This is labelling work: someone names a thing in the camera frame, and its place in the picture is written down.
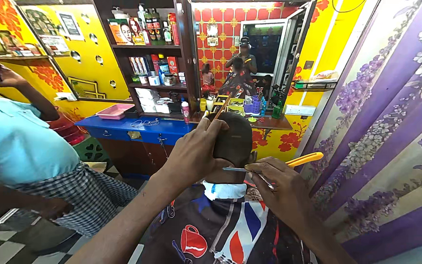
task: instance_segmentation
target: red tiled wall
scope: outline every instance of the red tiled wall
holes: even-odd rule
[[[248,9],[212,8],[218,5],[200,3],[201,7],[195,8],[195,21],[200,23],[200,36],[196,36],[199,67],[201,69],[203,63],[209,63],[216,80],[215,85],[221,87],[229,71],[228,68],[224,69],[224,65],[239,52],[239,47],[233,45],[233,37],[240,35],[241,21],[286,18],[295,12],[297,7],[284,7],[282,2],[277,2],[273,6],[268,3],[251,3]],[[206,40],[206,26],[210,22],[218,24],[219,43],[214,47],[208,46]]]

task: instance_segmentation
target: purple floral curtain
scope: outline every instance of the purple floral curtain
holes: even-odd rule
[[[422,247],[422,0],[380,2],[304,153],[316,151],[301,174],[359,263]]]

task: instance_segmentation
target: ear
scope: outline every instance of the ear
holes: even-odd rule
[[[256,150],[252,151],[250,153],[249,160],[247,160],[247,164],[255,163],[257,154]]]

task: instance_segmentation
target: light blue shirt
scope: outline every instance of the light blue shirt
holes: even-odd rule
[[[76,151],[31,104],[0,98],[0,183],[13,186],[71,172]]]

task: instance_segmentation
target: pink tray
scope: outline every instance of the pink tray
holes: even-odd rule
[[[115,104],[98,112],[96,115],[103,119],[121,119],[125,117],[125,111],[135,106],[134,104]]]

